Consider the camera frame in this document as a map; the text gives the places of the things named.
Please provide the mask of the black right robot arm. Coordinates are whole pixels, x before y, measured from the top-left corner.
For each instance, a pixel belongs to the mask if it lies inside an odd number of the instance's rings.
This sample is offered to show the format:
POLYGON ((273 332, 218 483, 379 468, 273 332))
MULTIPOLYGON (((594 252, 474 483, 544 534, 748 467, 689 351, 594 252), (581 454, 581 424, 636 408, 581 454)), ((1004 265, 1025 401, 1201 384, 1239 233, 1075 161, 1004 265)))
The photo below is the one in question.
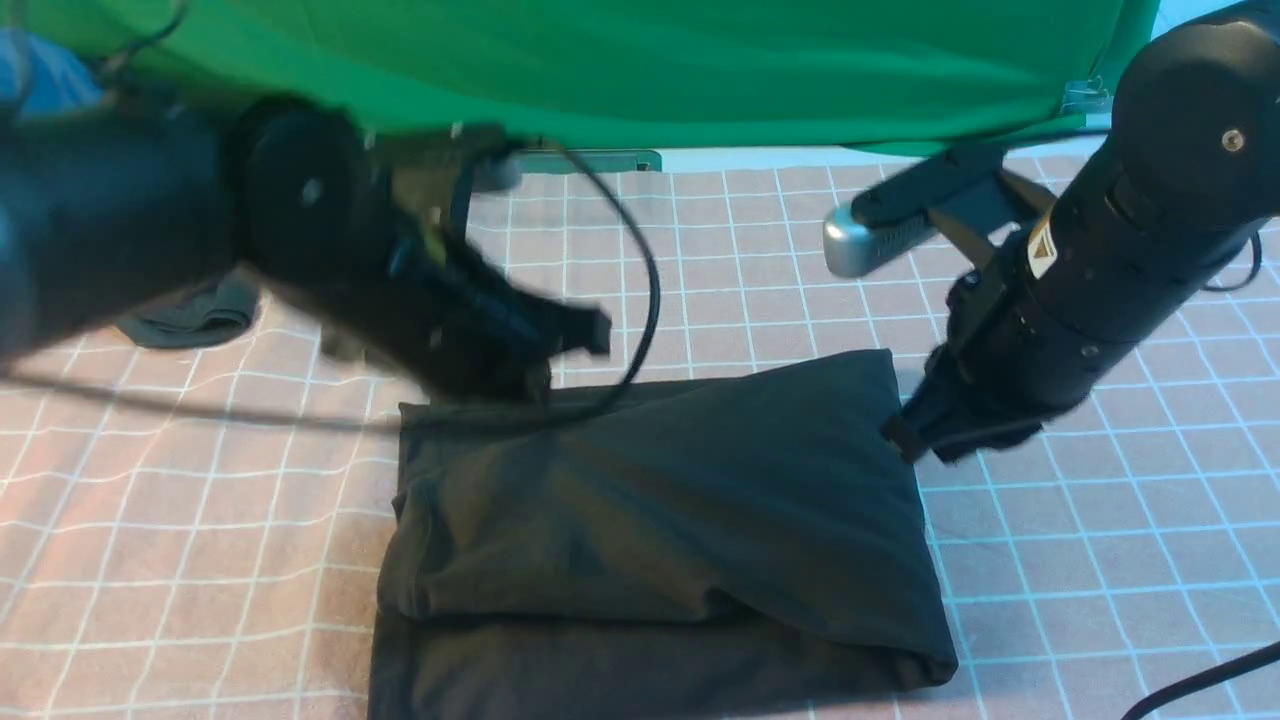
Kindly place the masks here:
POLYGON ((882 436, 905 462, 1010 448, 1100 380, 1277 215, 1277 4, 1146 45, 1061 195, 948 292, 943 343, 882 436))

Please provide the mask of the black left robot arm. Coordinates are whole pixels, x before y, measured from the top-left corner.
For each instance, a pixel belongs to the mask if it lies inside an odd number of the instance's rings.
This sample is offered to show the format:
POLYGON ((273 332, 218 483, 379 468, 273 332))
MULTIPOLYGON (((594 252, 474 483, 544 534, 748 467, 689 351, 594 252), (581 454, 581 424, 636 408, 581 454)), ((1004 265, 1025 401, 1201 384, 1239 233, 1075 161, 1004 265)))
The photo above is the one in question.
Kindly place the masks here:
POLYGON ((5 129, 3 363, 243 270, 425 389, 531 402, 612 324, 511 284, 453 223, 475 167, 520 149, 494 124, 369 136, 297 97, 5 129))

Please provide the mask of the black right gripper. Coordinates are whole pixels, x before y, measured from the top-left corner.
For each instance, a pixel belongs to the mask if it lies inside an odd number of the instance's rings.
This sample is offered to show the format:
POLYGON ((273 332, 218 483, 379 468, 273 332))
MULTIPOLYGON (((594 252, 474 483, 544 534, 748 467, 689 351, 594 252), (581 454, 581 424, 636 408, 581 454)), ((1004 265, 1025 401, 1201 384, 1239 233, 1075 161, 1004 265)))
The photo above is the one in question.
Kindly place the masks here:
POLYGON ((1080 336, 1029 291, 995 270, 972 270, 946 304, 943 343, 901 413, 879 428, 908 465, 929 454, 955 464, 983 448, 1015 447, 1089 393, 1080 336))

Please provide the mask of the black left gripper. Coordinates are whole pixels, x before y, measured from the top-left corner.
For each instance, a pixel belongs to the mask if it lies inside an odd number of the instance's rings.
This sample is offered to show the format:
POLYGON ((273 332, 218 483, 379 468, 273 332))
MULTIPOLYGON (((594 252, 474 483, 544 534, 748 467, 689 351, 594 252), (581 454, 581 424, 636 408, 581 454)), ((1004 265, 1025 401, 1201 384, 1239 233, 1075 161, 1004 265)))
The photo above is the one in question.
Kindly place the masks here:
POLYGON ((550 357, 608 357, 611 316, 600 306, 544 300, 507 282, 456 231, 394 224, 387 287, 372 313, 324 322, 323 356, 364 364, 447 402, 541 404, 550 357))

